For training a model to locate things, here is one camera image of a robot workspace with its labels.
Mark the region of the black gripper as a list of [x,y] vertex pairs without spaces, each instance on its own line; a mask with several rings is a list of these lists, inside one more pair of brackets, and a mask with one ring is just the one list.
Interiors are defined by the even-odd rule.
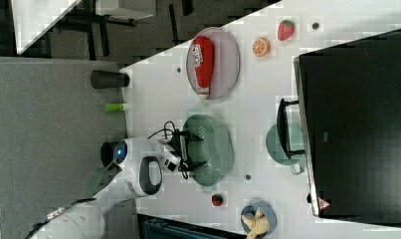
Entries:
[[[203,138],[199,135],[196,135],[192,132],[189,132],[186,135],[186,138],[190,141],[203,141]],[[200,168],[201,166],[205,165],[205,161],[194,162],[188,161],[186,145],[185,145],[185,137],[181,134],[179,129],[176,129],[172,134],[171,146],[173,147],[175,153],[180,157],[180,167],[182,171],[195,171],[196,169]]]

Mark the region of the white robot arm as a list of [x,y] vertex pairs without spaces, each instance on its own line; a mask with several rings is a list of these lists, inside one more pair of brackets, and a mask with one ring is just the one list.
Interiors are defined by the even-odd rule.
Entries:
[[188,156],[188,144],[203,138],[175,131],[171,139],[126,138],[113,150],[112,163],[120,172],[90,198],[60,207],[34,225],[25,239],[101,239],[104,216],[118,203],[150,196],[163,183],[162,172],[193,171],[202,166]]

